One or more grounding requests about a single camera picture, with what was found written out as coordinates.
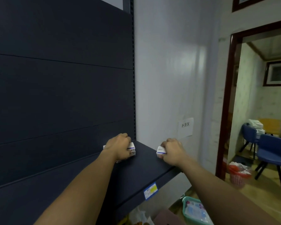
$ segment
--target window pane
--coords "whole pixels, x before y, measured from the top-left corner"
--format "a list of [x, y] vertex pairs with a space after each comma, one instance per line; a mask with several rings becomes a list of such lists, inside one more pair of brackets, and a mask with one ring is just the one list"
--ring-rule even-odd
[[271, 81], [281, 81], [281, 66], [273, 66]]

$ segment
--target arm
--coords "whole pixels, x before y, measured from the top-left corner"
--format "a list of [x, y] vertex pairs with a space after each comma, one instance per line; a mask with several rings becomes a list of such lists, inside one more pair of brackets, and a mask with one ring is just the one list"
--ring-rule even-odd
[[176, 139], [167, 139], [161, 146], [167, 151], [164, 161], [184, 172], [215, 225], [280, 224], [239, 191], [203, 169]]
[[126, 133], [110, 139], [98, 158], [84, 168], [43, 212], [35, 225], [95, 224], [116, 160], [129, 157]]

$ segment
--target red basket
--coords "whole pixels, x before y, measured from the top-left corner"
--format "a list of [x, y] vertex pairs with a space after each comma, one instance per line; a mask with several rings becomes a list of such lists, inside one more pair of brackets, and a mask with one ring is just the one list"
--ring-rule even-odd
[[239, 168], [235, 165], [229, 165], [228, 169], [230, 173], [230, 182], [240, 188], [244, 187], [245, 180], [252, 176], [251, 174], [240, 173]]

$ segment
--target yellow floor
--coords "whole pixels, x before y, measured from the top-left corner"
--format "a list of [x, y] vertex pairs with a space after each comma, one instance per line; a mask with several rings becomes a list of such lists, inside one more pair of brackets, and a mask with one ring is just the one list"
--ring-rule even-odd
[[[244, 154], [251, 158], [252, 155], [249, 150], [244, 150]], [[252, 170], [255, 170], [258, 164], [259, 161], [256, 159]], [[276, 167], [269, 164], [258, 180], [254, 179], [256, 174], [257, 172], [254, 171], [253, 178], [249, 179], [239, 191], [281, 223], [281, 185]], [[229, 174], [226, 174], [225, 181], [234, 187], [229, 181]], [[191, 190], [186, 195], [198, 198], [195, 192]], [[186, 224], [190, 224], [183, 217], [181, 205], [176, 205], [176, 210], [171, 211], [177, 214]]]

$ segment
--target forearm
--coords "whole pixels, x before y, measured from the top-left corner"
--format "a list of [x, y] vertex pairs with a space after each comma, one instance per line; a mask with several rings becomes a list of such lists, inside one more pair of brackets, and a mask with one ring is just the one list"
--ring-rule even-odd
[[103, 150], [93, 163], [75, 177], [35, 224], [95, 224], [114, 163], [114, 154]]
[[214, 224], [279, 224], [239, 191], [203, 169], [190, 157], [179, 165]]

